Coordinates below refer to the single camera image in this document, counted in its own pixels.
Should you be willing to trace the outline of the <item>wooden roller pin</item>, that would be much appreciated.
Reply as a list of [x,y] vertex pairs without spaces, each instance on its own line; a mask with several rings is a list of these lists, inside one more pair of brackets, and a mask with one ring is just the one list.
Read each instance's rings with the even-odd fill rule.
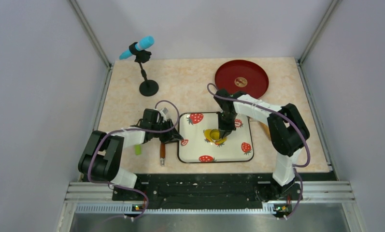
[[260,126],[262,127],[262,129],[263,129],[265,135],[267,136],[267,138],[268,138],[269,140],[271,140],[271,134],[270,134],[270,129],[269,129],[269,127],[268,127],[266,124],[262,123],[262,122],[260,122],[259,124],[260,124]]

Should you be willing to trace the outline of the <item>strawberry pattern white tray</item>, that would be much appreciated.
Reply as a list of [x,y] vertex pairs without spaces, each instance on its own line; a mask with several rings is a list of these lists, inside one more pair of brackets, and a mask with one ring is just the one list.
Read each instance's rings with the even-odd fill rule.
[[205,141],[203,131],[218,129],[217,114],[185,113],[180,116],[179,133],[184,138],[178,145],[178,158],[184,163],[246,162],[254,156],[249,118],[237,115],[236,130],[223,146]]

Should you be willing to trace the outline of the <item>metal ring cutter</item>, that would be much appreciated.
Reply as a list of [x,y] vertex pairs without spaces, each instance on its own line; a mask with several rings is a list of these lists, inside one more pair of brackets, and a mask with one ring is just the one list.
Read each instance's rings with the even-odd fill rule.
[[218,129],[211,130],[209,133],[209,137],[213,142],[219,141],[221,139],[220,131]]

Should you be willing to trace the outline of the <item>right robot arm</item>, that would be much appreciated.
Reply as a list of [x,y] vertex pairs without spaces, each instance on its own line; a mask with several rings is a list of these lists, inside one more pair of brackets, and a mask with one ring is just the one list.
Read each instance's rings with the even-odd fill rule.
[[297,107],[291,103],[272,105],[241,91],[229,94],[225,89],[218,90],[213,97],[221,108],[217,113],[220,139],[236,130],[237,115],[250,117],[268,127],[271,143],[277,151],[271,194],[274,198],[284,199],[290,193],[290,185],[294,182],[295,171],[299,167],[298,158],[303,149],[307,160],[301,167],[308,166],[311,161],[307,145],[310,132]]

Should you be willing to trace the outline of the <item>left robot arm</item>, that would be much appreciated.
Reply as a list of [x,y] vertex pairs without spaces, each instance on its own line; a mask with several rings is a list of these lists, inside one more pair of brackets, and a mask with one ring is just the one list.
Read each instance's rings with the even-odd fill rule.
[[167,144],[183,139],[177,131],[168,109],[145,109],[137,124],[109,133],[95,130],[91,133],[78,162],[78,171],[87,175],[90,182],[108,183],[124,187],[131,200],[142,195],[137,176],[120,166],[125,148],[142,145],[154,138]]

